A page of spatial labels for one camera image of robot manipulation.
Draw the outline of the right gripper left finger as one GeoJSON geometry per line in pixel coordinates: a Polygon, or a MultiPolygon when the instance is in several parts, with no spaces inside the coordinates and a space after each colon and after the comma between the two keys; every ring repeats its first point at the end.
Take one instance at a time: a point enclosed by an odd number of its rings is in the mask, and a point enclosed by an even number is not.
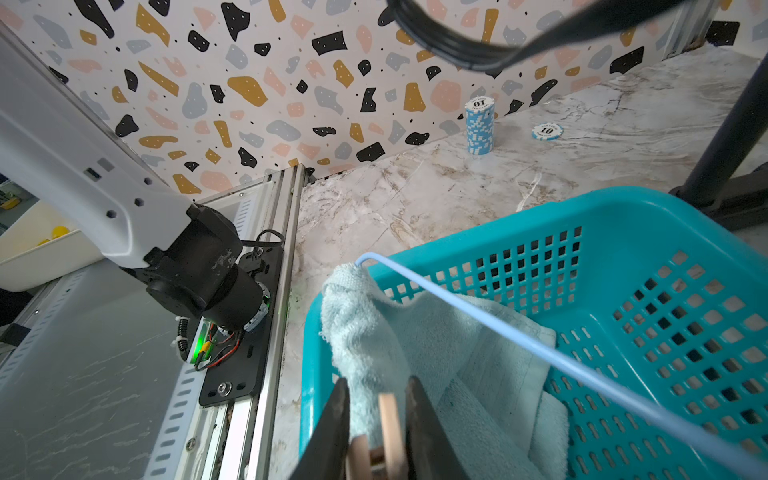
{"type": "Polygon", "coordinates": [[[350,398],[347,380],[339,378],[290,480],[340,480],[349,446],[350,398]]]}

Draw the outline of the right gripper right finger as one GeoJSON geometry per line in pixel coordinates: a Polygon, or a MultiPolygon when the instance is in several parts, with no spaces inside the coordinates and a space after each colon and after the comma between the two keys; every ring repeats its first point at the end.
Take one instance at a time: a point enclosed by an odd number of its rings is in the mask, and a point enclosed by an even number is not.
{"type": "Polygon", "coordinates": [[[468,479],[422,383],[416,376],[408,379],[405,409],[408,478],[468,479]]]}

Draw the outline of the light blue towel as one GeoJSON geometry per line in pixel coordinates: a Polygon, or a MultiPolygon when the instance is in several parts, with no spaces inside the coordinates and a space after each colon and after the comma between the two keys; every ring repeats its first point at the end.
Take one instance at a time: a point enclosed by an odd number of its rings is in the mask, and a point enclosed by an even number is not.
{"type": "Polygon", "coordinates": [[[350,433],[383,443],[379,396],[422,383],[472,479],[562,479],[566,407],[545,390],[548,363],[422,292],[398,303],[369,272],[338,266],[322,288],[322,336],[350,391],[350,433]]]}

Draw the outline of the light blue wire hanger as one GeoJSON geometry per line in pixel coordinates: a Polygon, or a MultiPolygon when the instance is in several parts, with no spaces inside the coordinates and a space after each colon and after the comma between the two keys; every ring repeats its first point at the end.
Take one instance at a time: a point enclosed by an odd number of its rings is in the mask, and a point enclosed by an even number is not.
{"type": "Polygon", "coordinates": [[[626,410],[641,416],[650,424],[708,456],[710,459],[738,475],[740,478],[763,479],[767,476],[767,463],[760,458],[749,454],[737,445],[728,443],[725,440],[706,432],[703,428],[683,419],[651,400],[596,373],[582,363],[567,357],[554,348],[523,333],[496,316],[423,278],[405,266],[388,257],[373,252],[364,253],[354,261],[354,264],[357,267],[361,267],[367,261],[375,261],[398,273],[407,280],[414,282],[426,292],[472,317],[499,336],[525,349],[538,359],[559,369],[572,378],[582,382],[584,385],[595,392],[606,396],[626,410]]]}

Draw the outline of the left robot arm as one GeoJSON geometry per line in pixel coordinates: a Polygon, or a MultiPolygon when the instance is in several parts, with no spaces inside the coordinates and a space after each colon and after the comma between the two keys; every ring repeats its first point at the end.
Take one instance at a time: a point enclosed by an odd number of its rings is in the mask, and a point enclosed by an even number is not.
{"type": "Polygon", "coordinates": [[[264,291],[239,265],[234,224],[169,187],[8,28],[1,170],[61,209],[166,310],[231,332],[262,321],[264,291]]]}

